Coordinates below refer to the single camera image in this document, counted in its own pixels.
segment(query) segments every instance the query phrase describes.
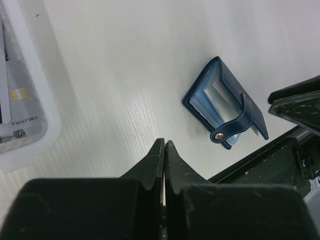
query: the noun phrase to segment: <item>snap strap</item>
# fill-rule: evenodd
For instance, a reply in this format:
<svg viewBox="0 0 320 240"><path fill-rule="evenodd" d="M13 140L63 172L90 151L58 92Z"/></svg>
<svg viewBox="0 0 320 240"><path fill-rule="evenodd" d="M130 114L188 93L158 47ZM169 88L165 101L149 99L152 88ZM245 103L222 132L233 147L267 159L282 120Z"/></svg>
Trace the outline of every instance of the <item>snap strap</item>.
<svg viewBox="0 0 320 240"><path fill-rule="evenodd" d="M212 131L210 134L212 142L220 144L233 135L245 132L252 126L254 122L254 113L252 111L251 103L243 93L241 94L241 98L242 112L237 118L222 124Z"/></svg>

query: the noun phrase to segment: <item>card holder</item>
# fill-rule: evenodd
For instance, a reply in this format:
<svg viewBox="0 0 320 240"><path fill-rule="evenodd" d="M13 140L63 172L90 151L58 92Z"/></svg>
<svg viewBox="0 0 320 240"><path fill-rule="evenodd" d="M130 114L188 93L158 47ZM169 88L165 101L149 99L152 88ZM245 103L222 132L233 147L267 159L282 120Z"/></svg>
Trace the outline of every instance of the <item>card holder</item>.
<svg viewBox="0 0 320 240"><path fill-rule="evenodd" d="M205 66L182 103L210 131L211 141L228 150L250 128L269 138L262 112L218 56Z"/></svg>

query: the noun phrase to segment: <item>card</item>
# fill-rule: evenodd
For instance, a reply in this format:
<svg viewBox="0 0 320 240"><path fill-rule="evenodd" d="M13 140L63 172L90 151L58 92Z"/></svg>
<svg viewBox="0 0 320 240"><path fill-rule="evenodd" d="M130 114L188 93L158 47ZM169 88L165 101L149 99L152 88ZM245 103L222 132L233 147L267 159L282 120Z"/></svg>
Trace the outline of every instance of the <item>card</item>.
<svg viewBox="0 0 320 240"><path fill-rule="evenodd" d="M2 19L0 17L0 124L11 121L7 67Z"/></svg>

